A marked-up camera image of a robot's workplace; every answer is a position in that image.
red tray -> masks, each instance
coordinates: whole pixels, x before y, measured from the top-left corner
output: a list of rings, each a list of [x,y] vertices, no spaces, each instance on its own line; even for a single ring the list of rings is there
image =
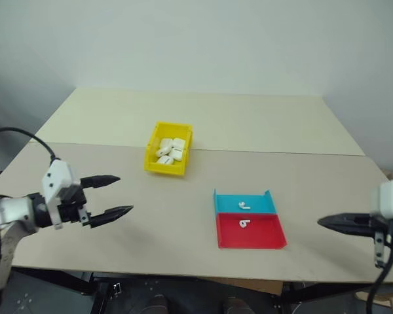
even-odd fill
[[[240,220],[250,219],[247,227]],[[217,214],[218,247],[230,249],[282,249],[287,245],[278,215]]]

white small object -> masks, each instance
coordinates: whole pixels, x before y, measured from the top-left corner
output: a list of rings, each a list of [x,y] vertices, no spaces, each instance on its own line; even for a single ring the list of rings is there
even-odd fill
[[[244,203],[244,201],[238,202],[238,206],[239,206],[241,209],[250,209],[250,206],[246,206],[246,204]]]
[[[181,161],[182,160],[183,151],[178,148],[172,148],[169,153],[169,156],[172,157],[174,160]]]
[[[250,219],[244,219],[238,222],[238,224],[240,225],[240,227],[242,228],[246,228],[248,226],[248,223],[250,222]]]
[[[164,148],[164,147],[170,147],[170,148],[172,148],[172,142],[173,142],[173,139],[170,139],[170,138],[168,138],[168,137],[165,137],[164,139],[162,139],[162,140],[160,141],[160,148]]]
[[[175,137],[172,142],[173,148],[177,148],[183,150],[185,148],[186,141],[184,139],[180,139],[179,137]]]
[[[157,160],[158,164],[164,164],[164,165],[171,165],[173,164],[173,158],[169,156],[161,156],[159,160]]]
[[[167,155],[171,151],[171,149],[172,148],[169,146],[160,148],[158,151],[156,151],[156,156],[161,157],[161,156]]]

yellow bin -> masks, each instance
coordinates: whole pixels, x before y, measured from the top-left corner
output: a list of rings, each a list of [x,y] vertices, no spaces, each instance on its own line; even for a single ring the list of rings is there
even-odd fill
[[[156,163],[158,157],[156,151],[159,149],[160,140],[164,137],[186,140],[185,148],[183,149],[182,161],[175,161],[173,165],[164,165]],[[145,163],[144,169],[147,171],[164,173],[166,175],[184,175],[185,168],[189,159],[189,148],[192,141],[192,126],[188,124],[157,122],[155,130],[150,138],[150,142],[145,149]]]

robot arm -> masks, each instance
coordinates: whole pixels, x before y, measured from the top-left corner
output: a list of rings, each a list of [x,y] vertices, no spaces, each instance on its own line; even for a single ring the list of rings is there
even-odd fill
[[[107,209],[97,216],[86,210],[84,188],[99,188],[118,180],[110,175],[76,179],[67,162],[55,159],[42,180],[44,196],[0,196],[0,295],[9,278],[16,246],[23,237],[51,225],[59,230],[69,221],[94,228],[127,214],[132,205]]]
[[[332,215],[319,219],[318,224],[343,234],[374,239],[374,263],[383,270],[369,290],[366,311],[371,314],[374,296],[393,266],[393,181],[383,183],[374,191],[370,214]],[[387,262],[384,246],[390,248]]]

white wall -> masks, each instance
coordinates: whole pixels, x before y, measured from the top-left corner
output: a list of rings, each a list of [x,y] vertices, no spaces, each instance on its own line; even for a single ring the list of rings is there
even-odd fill
[[[74,86],[323,95],[393,169],[393,0],[0,0],[0,126],[36,131]]]

